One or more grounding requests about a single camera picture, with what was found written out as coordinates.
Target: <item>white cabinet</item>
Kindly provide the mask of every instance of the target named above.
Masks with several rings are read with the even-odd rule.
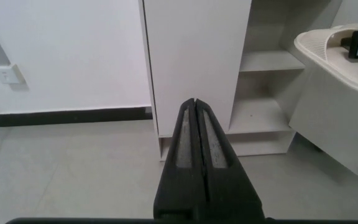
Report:
[[[250,0],[145,0],[158,135],[173,133],[180,105],[208,103],[228,130]]]
[[[239,156],[285,153],[309,74],[293,40],[331,27],[338,0],[144,0],[154,118],[164,158],[180,105],[213,109]]]

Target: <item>electrical socket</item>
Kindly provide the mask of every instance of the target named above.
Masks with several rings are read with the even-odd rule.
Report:
[[[0,81],[5,84],[24,83],[24,78],[16,64],[0,66]]]

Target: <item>white wall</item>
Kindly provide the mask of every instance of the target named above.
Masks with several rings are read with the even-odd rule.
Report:
[[[358,23],[358,0],[343,0],[333,26]]]
[[[137,0],[0,0],[0,113],[150,106]]]

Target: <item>cabinet door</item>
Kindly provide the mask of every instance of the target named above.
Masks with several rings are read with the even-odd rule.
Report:
[[[160,137],[180,105],[208,103],[229,129],[251,0],[144,0]]]

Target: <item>gray floor tile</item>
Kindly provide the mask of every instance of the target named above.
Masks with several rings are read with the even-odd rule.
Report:
[[[151,121],[99,123],[81,130],[37,216],[152,218],[163,168],[156,143]]]
[[[288,154],[240,160],[266,216],[358,219],[358,176],[300,136]],[[152,121],[0,128],[0,223],[152,218],[162,169]]]
[[[240,158],[277,219],[358,220],[358,176],[297,136],[285,155]]]
[[[0,128],[0,223],[31,216],[70,138],[54,128]]]

